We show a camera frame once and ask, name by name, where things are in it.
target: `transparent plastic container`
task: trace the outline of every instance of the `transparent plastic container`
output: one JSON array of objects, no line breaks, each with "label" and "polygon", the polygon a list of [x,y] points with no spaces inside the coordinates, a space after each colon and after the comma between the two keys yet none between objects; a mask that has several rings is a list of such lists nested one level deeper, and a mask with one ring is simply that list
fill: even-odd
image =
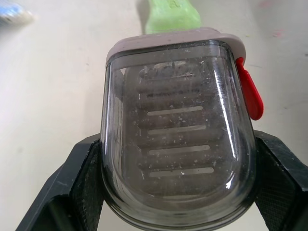
[{"label": "transparent plastic container", "polygon": [[214,34],[130,38],[109,54],[104,198],[138,228],[212,230],[254,200],[255,138],[234,61],[244,46]]}]

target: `light green plastic handle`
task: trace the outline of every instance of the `light green plastic handle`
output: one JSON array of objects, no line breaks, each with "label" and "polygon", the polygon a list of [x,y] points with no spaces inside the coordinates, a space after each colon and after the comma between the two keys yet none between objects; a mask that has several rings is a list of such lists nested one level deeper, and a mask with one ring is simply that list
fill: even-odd
[{"label": "light green plastic handle", "polygon": [[146,34],[188,30],[201,27],[198,11],[188,0],[149,0],[151,12]]}]

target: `white surface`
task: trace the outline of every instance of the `white surface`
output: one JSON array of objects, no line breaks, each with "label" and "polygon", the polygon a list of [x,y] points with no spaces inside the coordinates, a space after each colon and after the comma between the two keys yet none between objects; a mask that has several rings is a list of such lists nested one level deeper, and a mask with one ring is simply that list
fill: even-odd
[{"label": "white surface", "polygon": [[[73,145],[100,131],[105,57],[141,34],[140,0],[21,0],[36,20],[0,27],[0,224],[14,230]],[[254,128],[308,164],[306,0],[192,0],[205,26],[239,36],[265,103]],[[99,231],[135,231],[104,205]],[[265,231],[254,205],[224,231]]]}]

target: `red latch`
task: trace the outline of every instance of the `red latch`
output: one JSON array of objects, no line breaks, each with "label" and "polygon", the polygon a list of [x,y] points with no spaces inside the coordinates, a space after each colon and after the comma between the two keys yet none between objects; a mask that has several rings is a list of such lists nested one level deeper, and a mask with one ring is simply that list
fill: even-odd
[{"label": "red latch", "polygon": [[242,57],[236,60],[236,67],[239,73],[245,102],[250,117],[253,120],[258,120],[263,115],[263,102],[249,72],[244,69],[243,62],[244,59]]}]

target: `gray plastic lid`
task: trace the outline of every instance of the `gray plastic lid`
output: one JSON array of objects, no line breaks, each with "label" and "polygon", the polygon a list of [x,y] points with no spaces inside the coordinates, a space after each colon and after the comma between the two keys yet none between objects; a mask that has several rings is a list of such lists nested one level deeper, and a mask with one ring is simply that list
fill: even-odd
[{"label": "gray plastic lid", "polygon": [[108,61],[111,56],[122,51],[205,40],[218,40],[227,43],[231,48],[235,60],[239,57],[243,57],[245,62],[246,50],[241,39],[231,34],[222,34],[211,27],[201,27],[199,29],[188,31],[174,31],[125,38],[113,46],[113,48],[109,51],[106,60]]}]

